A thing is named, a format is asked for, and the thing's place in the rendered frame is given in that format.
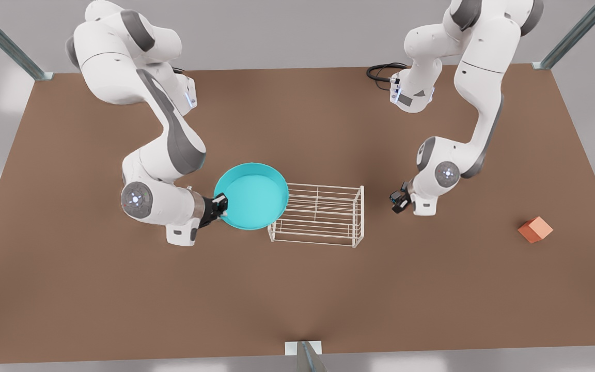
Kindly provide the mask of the red button switch box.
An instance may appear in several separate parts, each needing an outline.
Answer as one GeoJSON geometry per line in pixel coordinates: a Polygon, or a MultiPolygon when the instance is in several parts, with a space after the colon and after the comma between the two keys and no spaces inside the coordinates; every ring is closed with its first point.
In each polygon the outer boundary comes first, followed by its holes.
{"type": "Polygon", "coordinates": [[[550,235],[553,228],[542,217],[537,216],[522,224],[518,231],[527,242],[535,243],[550,235]]]}

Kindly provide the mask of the silver frame post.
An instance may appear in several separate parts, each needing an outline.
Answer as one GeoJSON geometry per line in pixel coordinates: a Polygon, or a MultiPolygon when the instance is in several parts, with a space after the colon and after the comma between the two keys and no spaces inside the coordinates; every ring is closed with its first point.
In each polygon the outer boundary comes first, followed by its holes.
{"type": "Polygon", "coordinates": [[[541,61],[531,63],[532,68],[534,70],[551,70],[593,26],[595,26],[595,4],[541,61]]]}
{"type": "Polygon", "coordinates": [[[296,357],[296,372],[328,372],[320,355],[322,341],[292,341],[284,343],[284,354],[296,357]]]}
{"type": "Polygon", "coordinates": [[[43,71],[2,29],[0,49],[37,82],[50,81],[54,77],[54,73],[43,71]]]}

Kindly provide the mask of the turquoise plate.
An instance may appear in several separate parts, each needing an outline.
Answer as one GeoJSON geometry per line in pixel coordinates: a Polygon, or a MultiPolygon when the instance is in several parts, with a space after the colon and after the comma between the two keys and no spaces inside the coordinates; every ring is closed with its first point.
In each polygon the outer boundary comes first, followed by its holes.
{"type": "Polygon", "coordinates": [[[220,177],[214,192],[228,199],[222,219],[240,230],[259,230],[286,210],[290,191],[283,175],[264,163],[241,163],[220,177]]]}

